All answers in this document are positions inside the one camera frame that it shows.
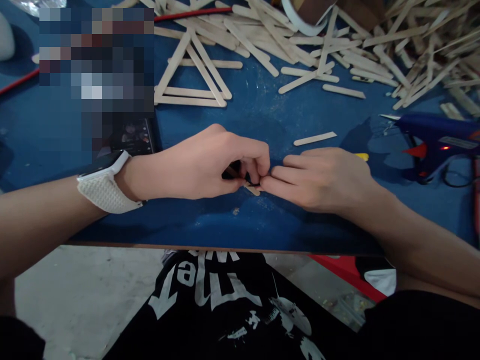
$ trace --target hand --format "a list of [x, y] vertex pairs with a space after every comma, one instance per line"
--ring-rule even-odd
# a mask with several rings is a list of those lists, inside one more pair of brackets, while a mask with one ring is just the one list
[[310, 212], [350, 218], [386, 191], [372, 178], [364, 160], [340, 148], [288, 155], [283, 165], [261, 179], [262, 189]]
[[[222, 179], [237, 160], [242, 178]], [[134, 157], [123, 168], [115, 180], [132, 200], [213, 198], [236, 192], [245, 184], [247, 172], [258, 184], [270, 169], [269, 146], [213, 124], [167, 150]]]

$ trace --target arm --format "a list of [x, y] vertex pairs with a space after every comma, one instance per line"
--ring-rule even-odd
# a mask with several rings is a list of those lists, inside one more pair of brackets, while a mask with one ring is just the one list
[[[131, 158], [115, 181], [134, 201], [213, 198], [245, 183], [222, 179], [236, 160], [240, 173], [258, 183], [270, 168], [269, 147], [215, 124], [165, 151]], [[0, 315], [7, 311], [2, 294], [16, 276], [105, 215], [78, 192], [75, 177], [0, 196]]]
[[333, 213], [376, 237], [397, 269], [397, 290], [423, 290], [480, 309], [480, 252], [381, 187], [368, 165], [339, 148], [288, 155], [263, 190], [307, 211]]

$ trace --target black shirt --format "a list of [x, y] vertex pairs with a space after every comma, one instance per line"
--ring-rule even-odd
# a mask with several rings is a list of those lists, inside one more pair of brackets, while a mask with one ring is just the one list
[[[155, 291], [104, 359], [478, 356], [480, 310], [456, 300], [401, 291], [365, 317], [353, 332], [262, 254], [182, 251], [165, 264]], [[41, 359], [44, 346], [21, 321], [0, 317], [0, 359]]]

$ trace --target pixelated area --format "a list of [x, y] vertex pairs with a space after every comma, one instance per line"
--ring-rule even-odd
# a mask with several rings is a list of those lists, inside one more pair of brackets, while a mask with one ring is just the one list
[[40, 86], [81, 102], [94, 151], [119, 126], [155, 116], [154, 17], [151, 8], [40, 9]]

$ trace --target red object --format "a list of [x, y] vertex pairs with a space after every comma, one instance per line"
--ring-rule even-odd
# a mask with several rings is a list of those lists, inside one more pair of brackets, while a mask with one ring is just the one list
[[416, 158], [425, 158], [427, 156], [427, 144], [422, 142], [420, 145], [403, 150], [402, 153], [410, 154]]
[[175, 20], [175, 19], [183, 19], [183, 18], [190, 18], [194, 16], [200, 16], [200, 15], [222, 14], [222, 13], [231, 13], [231, 12], [232, 12], [231, 7], [208, 8], [208, 9], [202, 9], [202, 10], [181, 12], [178, 14], [155, 16], [153, 21], [155, 23], [158, 23], [165, 20]]
[[37, 76], [40, 73], [40, 68], [33, 70], [31, 73], [25, 75], [24, 77], [18, 79], [15, 82], [12, 82], [10, 85], [5, 86], [2, 90], [0, 90], [0, 96], [8, 92], [9, 90], [15, 88], [16, 86], [23, 84], [24, 82], [30, 80], [31, 78]]
[[357, 288], [358, 291], [372, 299], [374, 302], [379, 303], [387, 298], [368, 282], [362, 280], [360, 273], [355, 266], [355, 256], [340, 256], [336, 259], [326, 255], [310, 255], [310, 257], [339, 278], [342, 278], [347, 283]]

